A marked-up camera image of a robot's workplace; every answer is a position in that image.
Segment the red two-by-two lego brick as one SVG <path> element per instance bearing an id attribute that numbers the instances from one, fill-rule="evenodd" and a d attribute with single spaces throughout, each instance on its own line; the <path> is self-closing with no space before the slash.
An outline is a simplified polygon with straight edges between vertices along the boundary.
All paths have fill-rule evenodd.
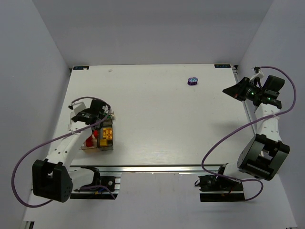
<path id="1" fill-rule="evenodd" d="M 93 147 L 94 144 L 93 144 L 93 137 L 92 136 L 90 136 L 86 139 L 85 145 L 86 145 L 86 147 Z"/>

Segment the red sloped lego brick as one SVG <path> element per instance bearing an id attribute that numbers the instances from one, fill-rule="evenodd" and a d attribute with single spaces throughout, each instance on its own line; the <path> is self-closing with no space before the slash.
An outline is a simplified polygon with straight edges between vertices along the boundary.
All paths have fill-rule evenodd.
<path id="1" fill-rule="evenodd" d="M 98 130 L 94 130 L 93 136 L 97 139 L 99 137 L 99 131 Z"/>

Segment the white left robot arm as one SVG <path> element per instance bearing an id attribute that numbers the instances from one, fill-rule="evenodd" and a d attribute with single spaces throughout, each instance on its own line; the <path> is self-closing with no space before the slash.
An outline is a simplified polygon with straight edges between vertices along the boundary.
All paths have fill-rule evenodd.
<path id="1" fill-rule="evenodd" d="M 59 145 L 44 160 L 36 160 L 32 165 L 34 195 L 61 203 L 66 202 L 73 191 L 94 189 L 100 185 L 97 168 L 82 166 L 70 171 L 70 166 L 85 141 L 95 130 L 101 130 L 111 115 L 111 106 L 97 98 L 91 99 L 90 107 L 80 99 L 74 100 L 69 109 L 74 116 L 67 134 L 59 138 Z"/>

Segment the yellow two-by-three lego brick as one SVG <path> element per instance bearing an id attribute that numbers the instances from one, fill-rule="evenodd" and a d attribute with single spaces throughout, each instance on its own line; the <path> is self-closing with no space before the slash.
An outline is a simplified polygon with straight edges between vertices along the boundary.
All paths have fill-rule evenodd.
<path id="1" fill-rule="evenodd" d="M 107 140 L 113 139 L 113 131 L 111 127 L 103 128 L 102 129 L 102 138 Z"/>

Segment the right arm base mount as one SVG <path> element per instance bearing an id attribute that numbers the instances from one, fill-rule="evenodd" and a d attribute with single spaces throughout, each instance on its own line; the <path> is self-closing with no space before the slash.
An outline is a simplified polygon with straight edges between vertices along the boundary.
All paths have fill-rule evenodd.
<path id="1" fill-rule="evenodd" d="M 194 186 L 200 190 L 202 203 L 245 201 L 243 185 L 224 177 L 199 176 Z"/>

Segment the purple round lego piece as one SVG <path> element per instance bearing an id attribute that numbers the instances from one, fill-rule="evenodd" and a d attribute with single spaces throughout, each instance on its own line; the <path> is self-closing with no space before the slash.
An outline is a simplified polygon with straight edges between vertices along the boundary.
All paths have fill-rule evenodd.
<path id="1" fill-rule="evenodd" d="M 188 78 L 187 84 L 190 85 L 190 86 L 197 85 L 198 84 L 198 78 L 197 77 Z"/>

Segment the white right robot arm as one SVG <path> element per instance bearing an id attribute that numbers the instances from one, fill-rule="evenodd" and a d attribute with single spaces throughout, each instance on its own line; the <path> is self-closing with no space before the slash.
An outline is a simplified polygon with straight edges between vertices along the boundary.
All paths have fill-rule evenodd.
<path id="1" fill-rule="evenodd" d="M 263 85 L 264 74 L 255 67 L 255 75 L 244 77 L 236 85 L 223 89 L 223 93 L 238 100 L 249 100 L 255 107 L 256 131 L 236 163 L 226 164 L 219 171 L 236 179 L 271 180 L 290 152 L 279 134 L 279 113 L 282 104 L 277 98 L 284 86 L 284 79 L 269 75 Z"/>

